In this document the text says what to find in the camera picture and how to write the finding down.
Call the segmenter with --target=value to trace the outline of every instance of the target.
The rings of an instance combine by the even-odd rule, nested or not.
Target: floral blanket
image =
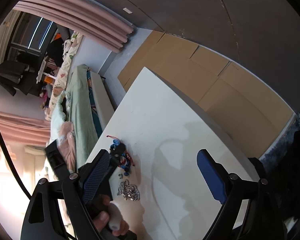
[[[69,70],[71,67],[71,62],[72,62],[74,55],[77,53],[77,50],[80,46],[82,37],[83,37],[83,35],[78,32],[74,32],[71,36],[71,39],[70,39],[71,46],[70,46],[67,54],[65,55],[62,66],[58,72],[56,81],[54,82],[54,85],[53,85],[53,90],[52,90],[52,95],[51,95],[50,102],[49,102],[49,107],[45,111],[45,115],[46,115],[45,119],[48,121],[51,120],[52,112],[56,106],[58,96],[61,94],[61,92],[63,90],[66,89],[68,73],[69,73]]]

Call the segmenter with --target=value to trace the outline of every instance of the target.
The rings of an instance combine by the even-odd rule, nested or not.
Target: silver chain necklace
[[[137,186],[130,184],[127,179],[123,182],[120,182],[117,195],[123,195],[125,200],[128,198],[132,201],[140,200],[140,192]]]

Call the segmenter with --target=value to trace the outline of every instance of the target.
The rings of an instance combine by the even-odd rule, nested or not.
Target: green blanket
[[[87,82],[87,66],[75,68],[66,91],[70,94],[69,121],[74,124],[76,146],[76,169],[85,164],[88,156],[98,141],[98,135],[93,124],[89,90]]]

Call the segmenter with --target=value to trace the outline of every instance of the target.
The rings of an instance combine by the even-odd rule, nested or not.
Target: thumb
[[[105,211],[101,211],[99,215],[93,220],[93,224],[100,232],[109,222],[109,214]]]

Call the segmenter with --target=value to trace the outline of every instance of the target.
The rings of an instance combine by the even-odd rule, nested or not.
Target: white bed frame
[[[114,109],[99,74],[90,71],[93,97],[102,130],[104,130],[114,114]]]

